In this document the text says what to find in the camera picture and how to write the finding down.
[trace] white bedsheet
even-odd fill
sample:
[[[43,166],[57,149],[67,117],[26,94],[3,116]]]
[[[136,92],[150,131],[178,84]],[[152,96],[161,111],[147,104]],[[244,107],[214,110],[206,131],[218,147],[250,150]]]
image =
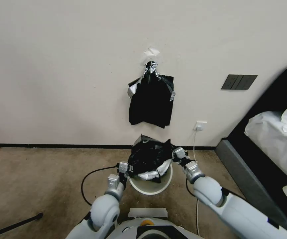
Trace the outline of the white bedsheet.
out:
[[[287,175],[287,133],[281,114],[263,112],[249,120],[245,134]]]

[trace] white tape strip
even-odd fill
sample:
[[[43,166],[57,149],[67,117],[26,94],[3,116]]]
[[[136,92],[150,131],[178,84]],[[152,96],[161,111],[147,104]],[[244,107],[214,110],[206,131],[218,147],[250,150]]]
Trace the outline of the white tape strip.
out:
[[[165,208],[130,208],[128,217],[168,217]]]

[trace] white electrical outlet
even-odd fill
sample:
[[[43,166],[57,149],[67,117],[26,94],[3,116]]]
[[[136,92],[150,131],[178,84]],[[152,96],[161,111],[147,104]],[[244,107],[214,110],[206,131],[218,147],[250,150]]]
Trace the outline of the white electrical outlet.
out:
[[[201,131],[205,129],[207,121],[197,121],[193,130]]]

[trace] dark gray light switch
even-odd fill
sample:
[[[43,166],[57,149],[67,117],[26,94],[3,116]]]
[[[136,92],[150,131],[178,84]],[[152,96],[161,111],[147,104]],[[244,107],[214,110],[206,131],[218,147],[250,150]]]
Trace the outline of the dark gray light switch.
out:
[[[256,79],[256,77],[257,75],[250,75],[250,77],[247,79],[242,90],[248,90],[250,86],[252,85],[252,83],[254,82],[254,80]]]
[[[222,86],[222,90],[230,90],[235,83],[237,77],[238,75],[228,75]]]
[[[241,81],[239,82],[239,84],[237,85],[237,87],[235,89],[236,90],[242,90],[249,78],[250,78],[250,75],[243,76]]]
[[[236,78],[236,81],[234,82],[231,90],[235,90],[236,87],[239,85],[239,83],[241,82],[241,79],[243,78],[243,75],[238,75]]]
[[[257,75],[228,75],[222,90],[248,90]]]

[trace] plastic bag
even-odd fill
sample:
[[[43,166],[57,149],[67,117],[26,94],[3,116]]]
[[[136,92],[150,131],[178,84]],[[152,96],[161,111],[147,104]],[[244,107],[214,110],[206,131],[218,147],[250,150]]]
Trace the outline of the plastic bag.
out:
[[[141,135],[131,149],[128,160],[128,175],[152,180],[163,176],[172,162],[175,148],[170,139],[162,143],[156,139]]]
[[[131,98],[129,122],[134,125],[147,122],[165,128],[170,125],[175,96],[172,76],[160,75],[157,63],[146,64],[141,78],[130,82],[128,95]]]

